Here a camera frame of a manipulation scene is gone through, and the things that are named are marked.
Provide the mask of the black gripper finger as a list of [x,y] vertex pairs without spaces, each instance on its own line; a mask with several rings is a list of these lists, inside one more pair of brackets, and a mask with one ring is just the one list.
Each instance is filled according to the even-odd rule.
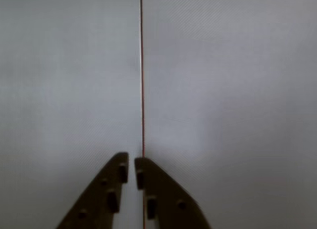
[[101,168],[57,226],[58,229],[111,229],[128,182],[129,156],[119,152]]
[[134,160],[137,188],[144,192],[146,216],[156,229],[210,229],[196,201],[149,158]]

